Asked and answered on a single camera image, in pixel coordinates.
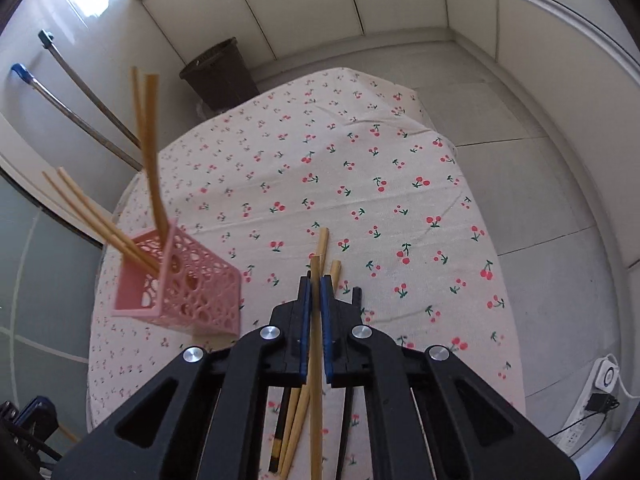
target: metal pole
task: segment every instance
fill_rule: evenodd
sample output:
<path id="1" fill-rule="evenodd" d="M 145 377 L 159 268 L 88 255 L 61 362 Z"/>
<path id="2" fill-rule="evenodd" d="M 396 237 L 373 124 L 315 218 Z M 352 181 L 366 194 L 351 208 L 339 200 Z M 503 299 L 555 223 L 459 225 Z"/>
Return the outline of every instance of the metal pole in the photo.
<path id="1" fill-rule="evenodd" d="M 100 132 L 95 130 L 93 127 L 89 126 L 82 118 L 73 113 L 69 108 L 67 108 L 59 99 L 55 97 L 49 90 L 47 90 L 42 83 L 40 83 L 33 75 L 25 68 L 24 65 L 20 63 L 15 63 L 11 70 L 17 73 L 20 78 L 27 84 L 29 84 L 34 90 L 36 90 L 39 94 L 41 94 L 47 101 L 49 101 L 52 105 L 54 105 L 58 110 L 60 110 L 63 114 L 65 114 L 69 119 L 71 119 L 75 124 L 80 126 L 84 131 L 86 131 L 89 135 L 91 135 L 95 140 L 100 142 L 107 150 L 109 150 L 114 155 L 118 156 L 121 160 L 129 164 L 134 170 L 141 171 L 142 165 L 136 161 L 132 156 L 123 152 L 118 146 L 116 146 L 109 139 L 105 138 Z"/>
<path id="2" fill-rule="evenodd" d="M 98 107 L 98 110 L 100 110 L 108 118 L 108 120 L 115 124 L 117 129 L 125 134 L 127 139 L 129 139 L 139 148 L 140 140 L 134 134 L 132 134 L 124 124 L 122 124 L 119 118 L 113 115 L 112 111 L 109 110 L 102 101 L 100 101 L 100 98 L 96 94 L 94 94 L 94 92 L 81 79 L 78 73 L 73 68 L 71 68 L 69 64 L 63 59 L 60 51 L 53 44 L 53 34 L 47 32 L 46 30 L 41 30 L 38 33 L 38 37 L 42 42 L 42 46 L 51 53 L 53 59 L 58 62 L 58 64 L 62 67 L 62 70 L 64 70 L 73 80 L 73 82 L 78 85 L 78 88 L 81 89 L 82 92 L 84 92 L 84 95 L 86 95 L 91 100 L 91 102 Z"/>

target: trash can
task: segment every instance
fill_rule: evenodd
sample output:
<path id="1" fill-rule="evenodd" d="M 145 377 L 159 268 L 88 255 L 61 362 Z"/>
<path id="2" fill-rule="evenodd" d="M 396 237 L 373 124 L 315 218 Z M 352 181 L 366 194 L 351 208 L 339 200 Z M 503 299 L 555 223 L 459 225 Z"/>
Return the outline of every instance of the trash can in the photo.
<path id="1" fill-rule="evenodd" d="M 212 110 L 220 113 L 256 97 L 258 87 L 230 38 L 212 46 L 180 71 L 184 79 Z"/>

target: pink chopstick holder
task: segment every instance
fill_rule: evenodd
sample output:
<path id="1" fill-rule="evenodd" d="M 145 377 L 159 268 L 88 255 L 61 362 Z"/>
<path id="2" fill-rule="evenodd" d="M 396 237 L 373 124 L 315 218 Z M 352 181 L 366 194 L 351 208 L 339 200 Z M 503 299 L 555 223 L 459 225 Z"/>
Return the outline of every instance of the pink chopstick holder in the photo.
<path id="1" fill-rule="evenodd" d="M 126 256 L 122 258 L 112 316 L 129 316 L 181 332 L 240 332 L 240 271 L 169 222 L 164 248 L 158 230 L 133 241 L 160 263 L 158 280 Z"/>

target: tablecloth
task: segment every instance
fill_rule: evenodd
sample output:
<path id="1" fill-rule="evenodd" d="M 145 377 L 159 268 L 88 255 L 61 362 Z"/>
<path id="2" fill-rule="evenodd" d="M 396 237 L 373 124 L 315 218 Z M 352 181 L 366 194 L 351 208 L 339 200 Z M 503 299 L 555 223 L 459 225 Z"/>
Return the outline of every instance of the tablecloth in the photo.
<path id="1" fill-rule="evenodd" d="M 364 292 L 363 322 L 399 345 L 442 344 L 524 413 L 518 339 L 497 255 L 450 142 L 430 126 L 415 92 L 337 68 L 266 92 L 184 134 L 159 155 L 170 215 L 242 272 L 241 333 L 296 297 L 330 229 L 327 262 L 342 261 L 337 295 Z M 152 225 L 140 175 L 119 219 Z M 89 358 L 90 407 L 104 420 L 192 342 L 224 344 L 110 317 L 120 265 L 106 252 Z M 344 393 L 324 386 L 324 477 L 335 475 Z M 264 425 L 267 473 L 281 391 Z M 308 428 L 290 474 L 308 477 Z M 371 475 L 367 415 L 356 391 L 344 478 Z"/>

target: silver bolt head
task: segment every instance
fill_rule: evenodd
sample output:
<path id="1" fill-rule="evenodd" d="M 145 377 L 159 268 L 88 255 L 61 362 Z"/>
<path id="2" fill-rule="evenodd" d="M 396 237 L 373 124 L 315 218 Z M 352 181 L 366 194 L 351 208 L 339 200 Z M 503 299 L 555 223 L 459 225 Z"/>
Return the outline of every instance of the silver bolt head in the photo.
<path id="1" fill-rule="evenodd" d="M 277 326 L 263 326 L 262 330 L 260 330 L 260 337 L 262 339 L 276 339 L 279 335 L 280 329 Z"/>
<path id="2" fill-rule="evenodd" d="M 446 361 L 449 359 L 449 350 L 444 348 L 444 346 L 432 346 L 429 348 L 429 357 L 434 361 Z"/>
<path id="3" fill-rule="evenodd" d="M 188 363 L 197 363 L 204 357 L 204 351 L 197 346 L 190 346 L 182 352 L 182 358 Z"/>
<path id="4" fill-rule="evenodd" d="M 367 337 L 371 337 L 373 332 L 367 325 L 357 325 L 351 329 L 351 335 L 353 335 L 357 339 L 366 339 Z"/>

